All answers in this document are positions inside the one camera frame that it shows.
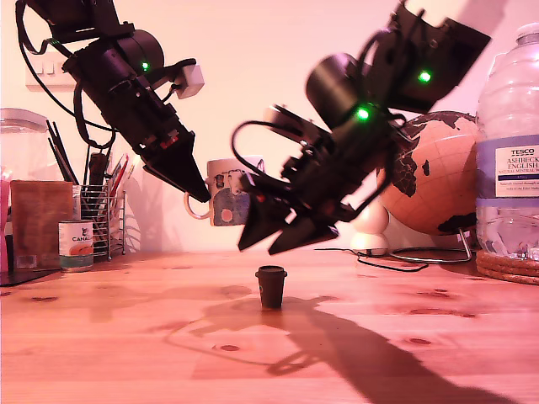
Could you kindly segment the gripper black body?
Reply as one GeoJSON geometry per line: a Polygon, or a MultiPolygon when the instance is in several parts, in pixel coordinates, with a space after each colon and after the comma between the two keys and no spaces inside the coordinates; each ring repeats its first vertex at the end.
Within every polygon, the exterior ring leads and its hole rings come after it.
{"type": "Polygon", "coordinates": [[[291,158],[283,167],[286,182],[256,167],[241,177],[241,187],[251,198],[248,223],[265,221],[284,227],[292,211],[298,220],[307,218],[315,224],[350,222],[391,183],[393,166],[394,141],[388,136],[335,142],[332,151],[323,144],[319,148],[306,145],[301,157],[291,158]],[[386,170],[382,183],[358,207],[344,205],[342,199],[378,168],[386,170]]]}
{"type": "Polygon", "coordinates": [[[147,80],[125,80],[108,92],[111,111],[108,122],[118,130],[133,151],[144,159],[154,159],[169,147],[188,140],[172,104],[164,103],[147,80]]]}

